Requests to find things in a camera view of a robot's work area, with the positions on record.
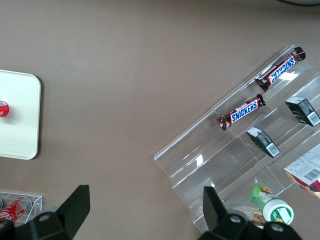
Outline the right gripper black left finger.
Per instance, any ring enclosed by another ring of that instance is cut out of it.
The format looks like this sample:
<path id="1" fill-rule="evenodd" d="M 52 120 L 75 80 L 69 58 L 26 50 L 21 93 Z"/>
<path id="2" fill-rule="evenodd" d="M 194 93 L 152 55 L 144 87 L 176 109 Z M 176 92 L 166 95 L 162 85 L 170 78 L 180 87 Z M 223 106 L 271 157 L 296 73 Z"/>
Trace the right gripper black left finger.
<path id="1" fill-rule="evenodd" d="M 79 185 L 55 211 L 44 212 L 15 227 L 10 220 L 0 222 L 2 240 L 72 240 L 90 212 L 90 187 Z"/>

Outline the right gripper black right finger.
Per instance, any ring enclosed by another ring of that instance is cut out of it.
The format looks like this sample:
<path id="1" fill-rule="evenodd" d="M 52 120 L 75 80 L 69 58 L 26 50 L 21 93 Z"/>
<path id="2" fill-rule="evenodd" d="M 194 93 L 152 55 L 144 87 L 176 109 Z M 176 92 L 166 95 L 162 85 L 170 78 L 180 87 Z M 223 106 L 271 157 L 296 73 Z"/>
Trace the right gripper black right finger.
<path id="1" fill-rule="evenodd" d="M 203 188 L 203 213 L 208 231 L 201 240 L 300 240 L 299 234 L 289 225 L 267 222 L 263 229 L 238 213 L 228 213 L 216 190 Z"/>

